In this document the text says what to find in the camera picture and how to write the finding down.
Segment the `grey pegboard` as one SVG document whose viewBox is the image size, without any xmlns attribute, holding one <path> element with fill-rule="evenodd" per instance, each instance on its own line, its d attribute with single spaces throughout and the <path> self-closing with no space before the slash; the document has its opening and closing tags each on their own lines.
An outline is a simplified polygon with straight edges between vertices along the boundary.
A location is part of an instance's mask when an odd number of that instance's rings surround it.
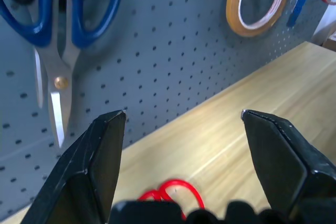
<svg viewBox="0 0 336 224">
<path fill-rule="evenodd" d="M 81 51 L 73 70 L 65 140 L 39 106 L 34 46 L 0 16 L 0 221 L 29 205 L 56 161 L 97 116 L 125 110 L 124 146 L 219 93 L 291 48 L 310 41 L 327 10 L 297 0 L 252 38 L 235 34 L 226 0 L 121 0 L 108 30 Z"/>
</svg>

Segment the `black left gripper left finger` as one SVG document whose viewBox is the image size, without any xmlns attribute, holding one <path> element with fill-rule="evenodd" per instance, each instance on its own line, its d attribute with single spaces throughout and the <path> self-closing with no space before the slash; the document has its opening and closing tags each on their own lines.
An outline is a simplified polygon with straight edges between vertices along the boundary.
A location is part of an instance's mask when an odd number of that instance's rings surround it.
<svg viewBox="0 0 336 224">
<path fill-rule="evenodd" d="M 119 177 L 127 116 L 98 116 L 64 151 L 22 224 L 107 224 Z"/>
</svg>

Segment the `yellow tape roll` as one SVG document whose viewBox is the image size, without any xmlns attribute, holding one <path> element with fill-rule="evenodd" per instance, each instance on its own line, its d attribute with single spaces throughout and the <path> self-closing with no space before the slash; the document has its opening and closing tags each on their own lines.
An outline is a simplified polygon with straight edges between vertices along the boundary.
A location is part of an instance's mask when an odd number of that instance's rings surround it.
<svg viewBox="0 0 336 224">
<path fill-rule="evenodd" d="M 226 19 L 236 34 L 255 37 L 271 28 L 287 0 L 227 0 Z"/>
</svg>

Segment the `blue handled scissors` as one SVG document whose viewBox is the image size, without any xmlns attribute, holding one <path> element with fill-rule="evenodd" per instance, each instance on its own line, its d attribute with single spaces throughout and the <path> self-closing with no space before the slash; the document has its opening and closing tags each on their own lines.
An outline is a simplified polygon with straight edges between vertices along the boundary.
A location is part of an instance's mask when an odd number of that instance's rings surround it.
<svg viewBox="0 0 336 224">
<path fill-rule="evenodd" d="M 0 16 L 35 48 L 35 76 L 39 106 L 48 103 L 55 141 L 62 146 L 72 107 L 72 76 L 80 52 L 109 28 L 121 0 L 109 0 L 99 25 L 87 30 L 84 0 L 33 0 L 28 4 L 32 24 L 20 23 L 0 0 Z"/>
</svg>

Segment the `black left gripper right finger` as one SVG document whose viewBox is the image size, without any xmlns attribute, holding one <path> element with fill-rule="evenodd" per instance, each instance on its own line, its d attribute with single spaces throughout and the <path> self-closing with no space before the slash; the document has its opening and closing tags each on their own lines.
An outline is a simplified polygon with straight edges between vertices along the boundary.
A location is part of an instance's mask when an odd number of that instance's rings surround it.
<svg viewBox="0 0 336 224">
<path fill-rule="evenodd" d="M 241 119 L 272 210 L 292 224 L 336 224 L 336 166 L 284 118 L 244 110 Z"/>
</svg>

